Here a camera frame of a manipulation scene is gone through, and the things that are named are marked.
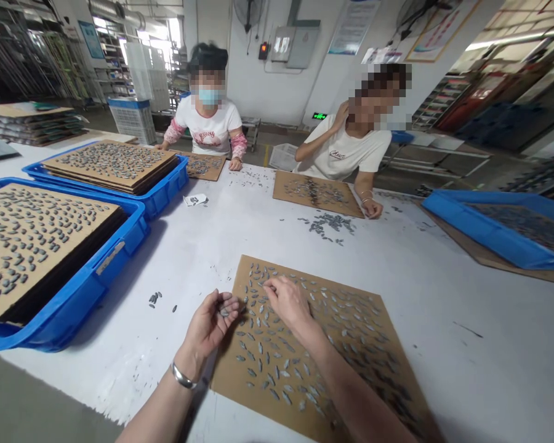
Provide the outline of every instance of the pink arm sleeve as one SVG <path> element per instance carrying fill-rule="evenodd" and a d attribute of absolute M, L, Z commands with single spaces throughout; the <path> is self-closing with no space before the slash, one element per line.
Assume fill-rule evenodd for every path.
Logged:
<path fill-rule="evenodd" d="M 164 133 L 164 141 L 170 144 L 176 143 L 183 136 L 187 128 L 179 126 L 175 119 Z"/>
<path fill-rule="evenodd" d="M 240 133 L 232 138 L 230 143 L 232 145 L 232 157 L 240 157 L 240 160 L 242 160 L 242 157 L 246 154 L 246 136 Z"/>

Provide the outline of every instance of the person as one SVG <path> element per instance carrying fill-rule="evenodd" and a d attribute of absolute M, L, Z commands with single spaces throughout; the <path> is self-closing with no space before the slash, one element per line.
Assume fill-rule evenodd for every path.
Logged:
<path fill-rule="evenodd" d="M 312 318 L 300 289 L 284 276 L 267 280 L 263 288 L 275 313 L 316 362 L 334 406 L 355 441 L 416 443 L 398 417 L 331 345 Z M 199 380 L 206 359 L 218 347 L 238 313 L 238 299 L 229 292 L 220 293 L 216 289 L 205 298 L 173 360 L 181 375 L 193 382 Z M 192 397 L 192 390 L 175 379 L 172 368 L 167 370 L 117 442 L 174 443 Z"/>
<path fill-rule="evenodd" d="M 373 198 L 374 174 L 392 134 L 377 130 L 382 117 L 392 112 L 406 90 L 406 65 L 383 65 L 381 72 L 369 73 L 355 96 L 341 104 L 312 131 L 295 153 L 299 162 L 293 172 L 311 177 L 342 181 L 359 167 L 355 192 L 368 218 L 379 218 L 383 206 Z"/>
<path fill-rule="evenodd" d="M 230 170 L 242 169 L 247 141 L 236 105 L 225 97 L 227 64 L 225 49 L 206 43 L 193 48 L 188 65 L 191 95 L 179 102 L 164 141 L 156 149 L 167 151 L 189 128 L 195 154 L 228 155 L 231 144 Z"/>

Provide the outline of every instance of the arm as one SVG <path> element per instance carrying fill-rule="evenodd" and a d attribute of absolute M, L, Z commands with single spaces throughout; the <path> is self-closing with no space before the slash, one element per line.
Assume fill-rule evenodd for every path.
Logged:
<path fill-rule="evenodd" d="M 285 277 L 263 287 L 271 306 L 316 362 L 332 401 L 355 441 L 416 443 L 412 434 L 331 346 L 300 289 Z"/>
<path fill-rule="evenodd" d="M 246 136 L 242 132 L 242 126 L 234 130 L 228 131 L 230 134 L 230 144 L 232 146 L 232 161 L 230 162 L 230 170 L 242 169 L 242 157 L 246 154 L 248 142 Z"/>
<path fill-rule="evenodd" d="M 238 299 L 231 293 L 220 293 L 216 289 L 195 311 L 185 341 L 174 357 L 174 364 L 189 380 L 199 381 L 207 357 L 238 317 L 238 306 Z M 176 442 L 192 398 L 192 390 L 179 384 L 170 369 L 166 370 L 159 385 L 127 424 L 117 443 Z"/>
<path fill-rule="evenodd" d="M 295 152 L 295 161 L 300 162 L 306 160 L 312 156 L 316 151 L 318 151 L 323 144 L 326 143 L 326 140 L 335 135 L 339 129 L 345 124 L 347 120 L 347 113 L 349 110 L 349 102 L 343 103 L 337 116 L 334 119 L 334 123 L 329 127 L 329 121 L 324 120 L 316 129 L 312 131 L 308 139 L 302 143 L 302 145 L 297 148 Z"/>
<path fill-rule="evenodd" d="M 355 179 L 355 193 L 361 199 L 367 218 L 380 218 L 383 206 L 373 199 L 374 172 L 359 171 Z"/>
<path fill-rule="evenodd" d="M 161 145 L 155 145 L 154 148 L 157 150 L 168 151 L 168 148 L 173 143 L 176 143 L 187 130 L 187 125 L 181 120 L 179 120 L 179 111 L 177 110 L 177 115 L 171 120 L 171 125 L 168 127 L 164 133 L 164 141 Z"/>

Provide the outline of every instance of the woman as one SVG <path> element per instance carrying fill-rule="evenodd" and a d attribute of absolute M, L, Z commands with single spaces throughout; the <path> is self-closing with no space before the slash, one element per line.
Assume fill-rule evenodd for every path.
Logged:
<path fill-rule="evenodd" d="M 406 65 L 384 65 L 382 72 L 369 73 L 355 96 L 343 103 L 314 129 L 295 153 L 298 174 L 328 180 L 344 180 L 359 167 L 355 192 L 368 218 L 379 218 L 383 206 L 373 199 L 374 174 L 392 138 L 388 130 L 376 130 L 382 115 L 406 90 Z"/>
<path fill-rule="evenodd" d="M 227 64 L 225 49 L 206 43 L 193 48 L 188 67 L 192 94 L 180 101 L 164 142 L 156 149 L 167 151 L 189 128 L 194 153 L 229 155 L 231 144 L 230 170 L 242 169 L 247 142 L 236 105 L 225 98 Z"/>

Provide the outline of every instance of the hair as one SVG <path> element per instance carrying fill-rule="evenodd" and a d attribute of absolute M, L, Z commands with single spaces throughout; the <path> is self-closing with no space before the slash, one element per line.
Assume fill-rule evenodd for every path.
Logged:
<path fill-rule="evenodd" d="M 193 48 L 188 72 L 197 77 L 200 71 L 225 71 L 228 65 L 228 51 L 213 43 L 199 43 Z"/>
<path fill-rule="evenodd" d="M 401 63 L 381 65 L 380 72 L 367 74 L 367 80 L 361 81 L 361 95 L 366 96 L 370 90 L 388 89 L 390 83 L 398 81 L 400 91 L 406 90 L 407 83 L 411 80 L 410 66 Z"/>

